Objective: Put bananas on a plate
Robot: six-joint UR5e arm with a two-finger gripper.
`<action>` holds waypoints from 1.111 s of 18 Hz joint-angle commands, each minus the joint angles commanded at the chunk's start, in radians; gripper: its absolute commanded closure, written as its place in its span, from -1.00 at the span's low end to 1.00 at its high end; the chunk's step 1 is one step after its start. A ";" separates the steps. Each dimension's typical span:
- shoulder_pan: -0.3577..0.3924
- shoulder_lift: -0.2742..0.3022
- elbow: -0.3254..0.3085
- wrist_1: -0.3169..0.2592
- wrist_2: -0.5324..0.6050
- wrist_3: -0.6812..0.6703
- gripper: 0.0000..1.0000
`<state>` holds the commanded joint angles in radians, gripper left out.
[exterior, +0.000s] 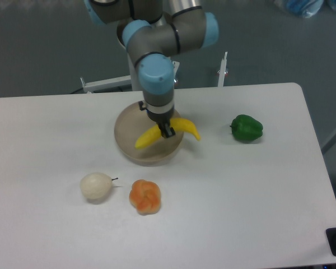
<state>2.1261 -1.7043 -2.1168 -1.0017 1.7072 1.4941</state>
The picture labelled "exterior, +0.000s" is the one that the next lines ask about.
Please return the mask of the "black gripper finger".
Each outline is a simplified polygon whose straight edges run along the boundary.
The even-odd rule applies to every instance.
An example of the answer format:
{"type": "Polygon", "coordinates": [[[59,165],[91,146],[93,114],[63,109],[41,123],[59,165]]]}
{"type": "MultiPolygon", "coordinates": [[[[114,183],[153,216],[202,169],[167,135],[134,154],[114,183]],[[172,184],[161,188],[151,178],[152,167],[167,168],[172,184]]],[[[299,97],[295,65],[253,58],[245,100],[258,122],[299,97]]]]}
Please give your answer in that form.
{"type": "Polygon", "coordinates": [[[170,123],[159,123],[158,127],[163,138],[170,138],[176,135],[175,130],[170,126],[170,123]]]}

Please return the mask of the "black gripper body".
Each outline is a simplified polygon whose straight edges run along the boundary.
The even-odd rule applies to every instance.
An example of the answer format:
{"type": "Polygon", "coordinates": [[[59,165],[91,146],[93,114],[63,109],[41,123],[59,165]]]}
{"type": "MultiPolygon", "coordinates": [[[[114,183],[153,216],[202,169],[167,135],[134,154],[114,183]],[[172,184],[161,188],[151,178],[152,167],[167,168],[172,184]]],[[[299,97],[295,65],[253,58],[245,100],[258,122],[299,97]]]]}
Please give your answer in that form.
{"type": "Polygon", "coordinates": [[[171,101],[164,106],[153,106],[147,102],[139,101],[139,109],[146,111],[150,120],[156,122],[158,125],[170,124],[170,119],[174,114],[174,102],[171,101]]]}

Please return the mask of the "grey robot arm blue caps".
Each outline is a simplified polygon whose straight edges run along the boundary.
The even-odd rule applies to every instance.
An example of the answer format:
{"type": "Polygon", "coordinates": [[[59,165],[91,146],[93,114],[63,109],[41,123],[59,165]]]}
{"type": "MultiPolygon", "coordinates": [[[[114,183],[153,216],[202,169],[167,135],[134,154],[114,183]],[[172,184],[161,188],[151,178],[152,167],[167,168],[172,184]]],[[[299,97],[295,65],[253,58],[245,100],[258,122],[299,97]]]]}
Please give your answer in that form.
{"type": "Polygon", "coordinates": [[[214,14],[200,1],[85,1],[91,19],[100,24],[122,22],[118,35],[125,48],[132,89],[143,93],[140,109],[164,138],[175,135],[174,65],[171,57],[215,44],[219,38],[214,14]]]}

